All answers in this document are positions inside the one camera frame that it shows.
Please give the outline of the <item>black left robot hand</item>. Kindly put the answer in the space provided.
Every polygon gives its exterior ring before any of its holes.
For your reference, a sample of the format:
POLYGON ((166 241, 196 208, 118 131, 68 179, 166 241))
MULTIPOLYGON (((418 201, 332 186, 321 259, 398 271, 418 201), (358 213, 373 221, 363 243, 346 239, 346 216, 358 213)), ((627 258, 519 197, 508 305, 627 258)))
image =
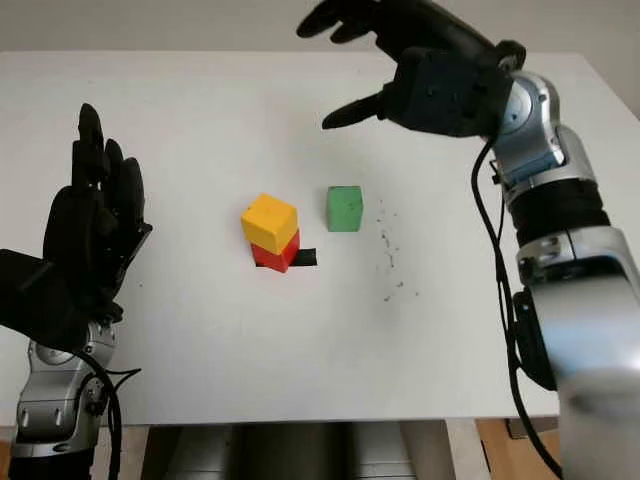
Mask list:
POLYGON ((126 272, 152 231, 144 220, 144 183, 136 158, 105 139, 98 112, 81 106, 79 138, 72 144, 71 184, 54 197, 43 257, 63 274, 79 308, 118 323, 115 302, 126 272))

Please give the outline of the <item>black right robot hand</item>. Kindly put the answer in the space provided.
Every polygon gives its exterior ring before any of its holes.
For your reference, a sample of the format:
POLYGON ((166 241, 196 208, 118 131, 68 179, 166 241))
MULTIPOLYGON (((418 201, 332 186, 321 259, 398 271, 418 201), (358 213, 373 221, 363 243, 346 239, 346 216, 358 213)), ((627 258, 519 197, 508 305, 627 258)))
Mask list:
POLYGON ((376 117, 406 129, 449 137, 491 137, 500 128, 525 47, 492 43, 433 1, 322 1, 296 33, 330 31, 334 44, 372 33, 396 64, 382 89, 325 117, 325 130, 376 117))

